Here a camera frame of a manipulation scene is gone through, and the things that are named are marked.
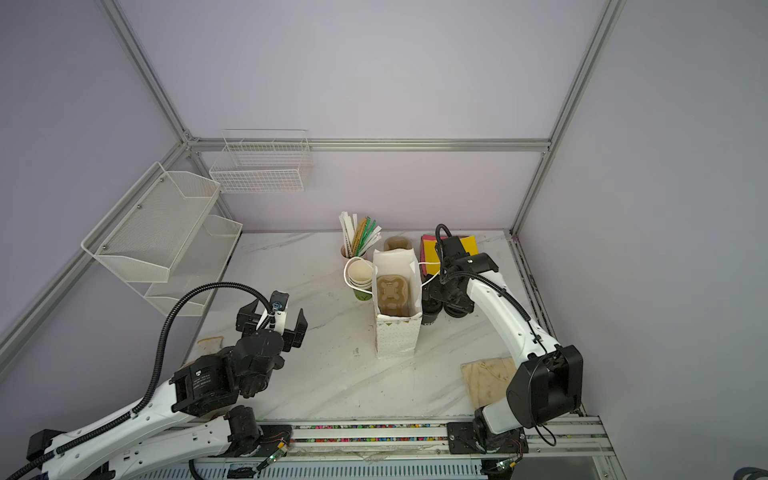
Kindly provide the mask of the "black paper cup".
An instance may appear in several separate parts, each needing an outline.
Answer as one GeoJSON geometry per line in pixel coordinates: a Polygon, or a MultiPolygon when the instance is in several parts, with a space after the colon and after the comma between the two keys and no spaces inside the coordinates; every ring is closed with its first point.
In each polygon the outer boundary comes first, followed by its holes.
{"type": "Polygon", "coordinates": [[[433,295],[429,286],[422,289],[421,308],[423,326],[433,324],[443,309],[443,302],[433,295]]]}

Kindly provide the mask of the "white paper gift bag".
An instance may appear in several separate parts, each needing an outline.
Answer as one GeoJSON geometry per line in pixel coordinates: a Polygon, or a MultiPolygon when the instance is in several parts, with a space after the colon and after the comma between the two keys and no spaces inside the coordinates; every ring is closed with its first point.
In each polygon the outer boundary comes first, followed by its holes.
{"type": "Polygon", "coordinates": [[[379,359],[414,353],[424,311],[422,264],[415,250],[396,248],[346,260],[342,278],[355,297],[372,303],[374,346],[379,359]]]}

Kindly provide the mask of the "stack of green paper cups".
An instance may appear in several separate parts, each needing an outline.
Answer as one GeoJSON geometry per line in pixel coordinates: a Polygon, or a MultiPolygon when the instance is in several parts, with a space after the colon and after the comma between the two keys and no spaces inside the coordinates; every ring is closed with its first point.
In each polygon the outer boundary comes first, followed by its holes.
{"type": "Polygon", "coordinates": [[[372,284],[374,278],[373,263],[362,259],[354,258],[348,261],[346,266],[346,281],[352,288],[355,297],[360,301],[372,299],[372,284]]]}

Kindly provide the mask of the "stack of black cup lids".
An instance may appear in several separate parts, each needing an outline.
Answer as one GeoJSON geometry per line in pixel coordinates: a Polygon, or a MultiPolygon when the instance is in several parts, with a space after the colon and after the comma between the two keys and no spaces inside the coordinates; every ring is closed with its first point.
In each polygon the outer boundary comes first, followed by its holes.
{"type": "Polygon", "coordinates": [[[463,318],[474,312],[475,303],[472,300],[447,301],[443,303],[443,310],[452,318],[463,318]]]}

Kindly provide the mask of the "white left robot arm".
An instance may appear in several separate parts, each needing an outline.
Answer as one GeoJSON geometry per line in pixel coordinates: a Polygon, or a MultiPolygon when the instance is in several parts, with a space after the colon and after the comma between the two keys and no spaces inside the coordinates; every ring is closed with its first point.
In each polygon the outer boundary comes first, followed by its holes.
{"type": "Polygon", "coordinates": [[[235,345],[184,365],[126,410],[70,432],[35,433],[20,473],[117,479],[203,456],[271,455],[283,448],[290,428],[264,430],[252,408],[238,401],[264,391],[283,367],[283,354],[301,346],[308,323],[300,314],[294,328],[286,328],[288,301],[288,293],[276,290],[262,313],[255,302],[240,308],[235,345]]]}

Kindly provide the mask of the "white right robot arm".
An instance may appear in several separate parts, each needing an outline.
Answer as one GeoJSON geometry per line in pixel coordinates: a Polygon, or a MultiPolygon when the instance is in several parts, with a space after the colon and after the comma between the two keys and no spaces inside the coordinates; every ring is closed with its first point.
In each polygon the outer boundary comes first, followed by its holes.
{"type": "Polygon", "coordinates": [[[483,452],[517,441],[525,428],[540,430],[581,406],[583,357],[545,331],[510,293],[486,253],[469,254],[443,224],[435,229],[438,273],[422,288],[422,303],[453,318],[480,309],[509,350],[516,371],[502,399],[480,407],[473,437],[483,452]]]}

